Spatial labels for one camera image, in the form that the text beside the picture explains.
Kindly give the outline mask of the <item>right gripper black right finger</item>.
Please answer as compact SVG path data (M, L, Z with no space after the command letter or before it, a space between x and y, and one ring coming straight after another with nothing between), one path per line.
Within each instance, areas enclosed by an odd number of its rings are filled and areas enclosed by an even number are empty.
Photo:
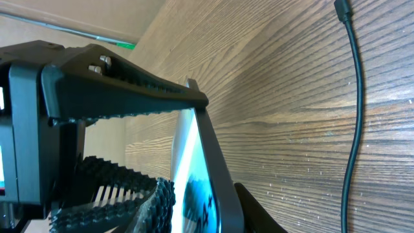
M245 221L246 233L287 233L241 184L234 184Z

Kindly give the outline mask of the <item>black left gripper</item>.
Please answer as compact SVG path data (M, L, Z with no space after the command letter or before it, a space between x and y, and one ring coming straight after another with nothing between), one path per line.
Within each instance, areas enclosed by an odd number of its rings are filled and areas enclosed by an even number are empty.
M54 125L42 72L65 47L31 41L1 48L1 231L23 232L71 192L85 125Z

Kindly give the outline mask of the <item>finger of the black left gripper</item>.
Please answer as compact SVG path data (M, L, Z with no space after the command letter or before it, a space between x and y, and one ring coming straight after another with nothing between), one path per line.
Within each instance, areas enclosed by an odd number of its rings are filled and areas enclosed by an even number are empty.
M136 213L157 180L95 156L80 161L52 208L50 232L105 232Z
M66 48L41 72L47 115L54 124L204 109L200 91L131 63L103 46Z

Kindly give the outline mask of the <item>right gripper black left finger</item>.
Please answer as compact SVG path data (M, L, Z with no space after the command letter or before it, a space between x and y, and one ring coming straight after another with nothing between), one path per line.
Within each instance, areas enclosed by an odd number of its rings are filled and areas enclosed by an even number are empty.
M125 232L170 233L173 206L175 205L174 189L174 182L158 178L155 189L146 201L140 205Z

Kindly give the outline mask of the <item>black smartphone blue screen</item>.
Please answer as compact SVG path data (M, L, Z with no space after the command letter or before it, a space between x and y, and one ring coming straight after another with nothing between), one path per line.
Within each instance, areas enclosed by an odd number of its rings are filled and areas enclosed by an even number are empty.
M173 232L244 232L243 210L206 109L179 112L171 180Z

